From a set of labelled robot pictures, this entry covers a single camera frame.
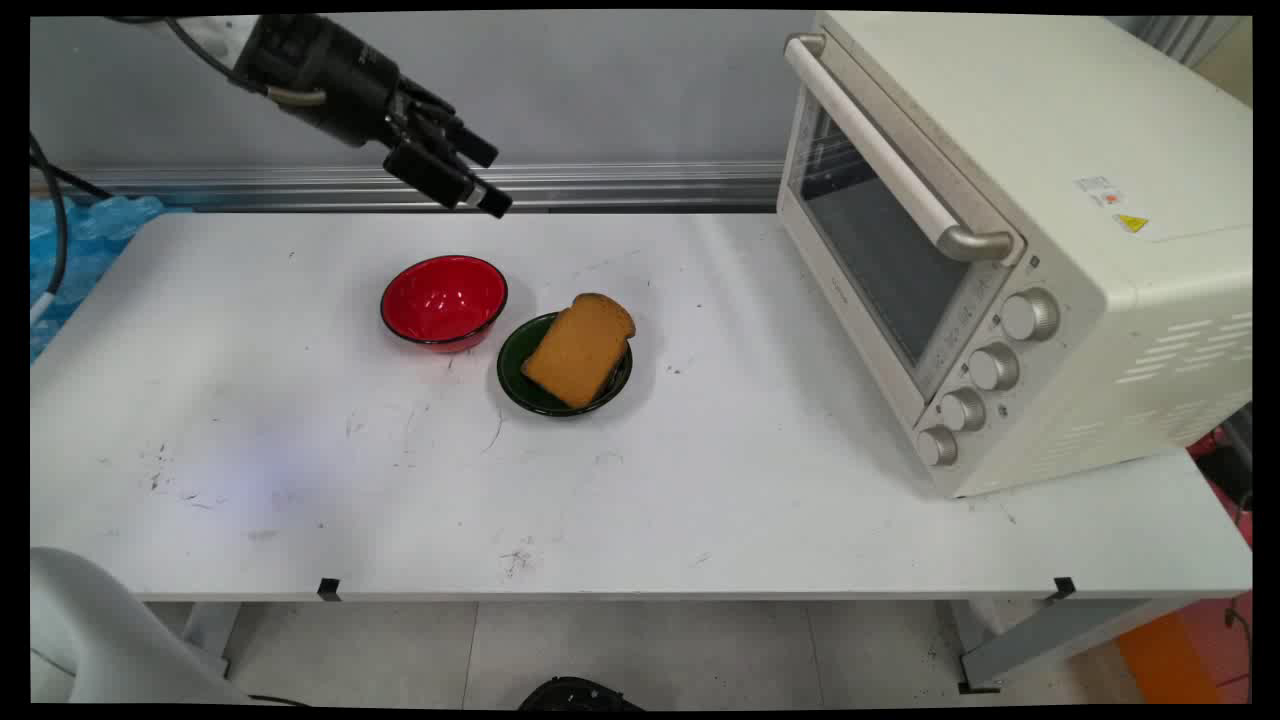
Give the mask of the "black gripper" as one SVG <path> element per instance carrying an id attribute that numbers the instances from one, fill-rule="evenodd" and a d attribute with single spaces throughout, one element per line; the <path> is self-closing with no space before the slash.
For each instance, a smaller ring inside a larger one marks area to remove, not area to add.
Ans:
<path id="1" fill-rule="evenodd" d="M 326 17 L 260 15 L 233 69 L 284 92 L 278 101 L 284 113 L 349 147 L 388 146 L 384 170 L 444 209 L 465 205 L 502 218 L 513 206 L 506 191 L 458 159 L 489 168 L 498 149 L 475 135 L 453 105 Z"/>

